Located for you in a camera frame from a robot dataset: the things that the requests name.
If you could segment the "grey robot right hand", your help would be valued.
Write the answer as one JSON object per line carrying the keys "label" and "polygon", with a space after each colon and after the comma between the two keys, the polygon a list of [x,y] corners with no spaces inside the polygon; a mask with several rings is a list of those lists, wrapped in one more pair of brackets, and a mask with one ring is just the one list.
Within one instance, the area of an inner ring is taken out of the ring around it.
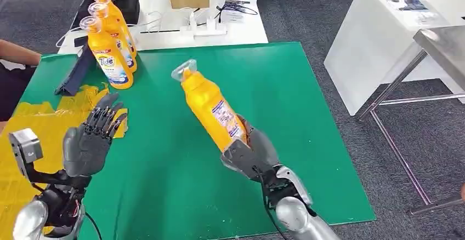
{"label": "grey robot right hand", "polygon": [[270,176],[276,175],[280,162],[274,145],[264,132],[254,127],[245,117],[240,114],[237,116],[245,127],[248,147],[255,157],[266,165],[265,169],[260,168],[260,170]]}

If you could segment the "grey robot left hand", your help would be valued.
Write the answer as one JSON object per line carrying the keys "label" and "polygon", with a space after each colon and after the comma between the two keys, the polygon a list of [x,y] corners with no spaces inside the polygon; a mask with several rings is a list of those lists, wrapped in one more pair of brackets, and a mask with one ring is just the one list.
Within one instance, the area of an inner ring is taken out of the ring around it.
{"label": "grey robot left hand", "polygon": [[105,94],[78,127],[71,127],[63,138],[63,166],[68,176],[92,176],[100,172],[112,140],[127,113],[118,93]]}

